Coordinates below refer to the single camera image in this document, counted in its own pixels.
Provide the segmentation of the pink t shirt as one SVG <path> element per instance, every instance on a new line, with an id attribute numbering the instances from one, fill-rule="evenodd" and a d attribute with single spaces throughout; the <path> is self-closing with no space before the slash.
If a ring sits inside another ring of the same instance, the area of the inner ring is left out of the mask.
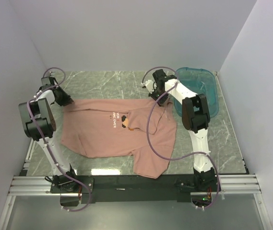
<path id="1" fill-rule="evenodd" d="M 170 100 L 163 106 L 154 106 L 152 99 L 75 100 L 63 109 L 61 144 L 88 158 L 133 156 L 134 173 L 156 179 L 169 161 L 158 157 L 147 141 L 152 107 L 150 142 L 160 155 L 170 158 L 177 131 Z"/>

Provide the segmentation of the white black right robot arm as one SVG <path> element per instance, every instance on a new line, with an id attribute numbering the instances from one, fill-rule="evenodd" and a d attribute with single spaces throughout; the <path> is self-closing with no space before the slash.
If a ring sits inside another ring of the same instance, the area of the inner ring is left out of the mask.
<path id="1" fill-rule="evenodd" d="M 193 183 L 188 185 L 197 191 L 207 191 L 213 184 L 219 183 L 218 170 L 210 157 L 208 146 L 208 127 L 210 114 L 205 94 L 197 94 L 184 86 L 175 75 L 166 75 L 163 69 L 155 68 L 154 80 L 142 81 L 142 87 L 149 91 L 149 96 L 155 100 L 154 104 L 162 105 L 168 95 L 172 95 L 181 104 L 181 120 L 188 131 L 193 152 L 179 157 L 167 158 L 160 155 L 152 146 L 149 137 L 149 123 L 154 107 L 151 108 L 146 124 L 147 141 L 152 151 L 164 160 L 181 160 L 194 156 Z"/>

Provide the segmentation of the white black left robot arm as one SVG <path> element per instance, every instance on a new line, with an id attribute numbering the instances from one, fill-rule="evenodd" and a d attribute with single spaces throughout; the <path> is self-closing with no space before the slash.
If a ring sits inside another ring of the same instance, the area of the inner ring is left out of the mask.
<path id="1" fill-rule="evenodd" d="M 63 192 L 78 190 L 79 181 L 71 164 L 64 159 L 58 142 L 54 137 L 57 129 L 50 106 L 57 103 L 67 106 L 73 102 L 54 77 L 43 77 L 42 86 L 34 99 L 18 105 L 23 129 L 29 138 L 35 141 L 44 151 L 52 166 L 52 178 L 46 176 L 45 180 L 53 188 Z"/>

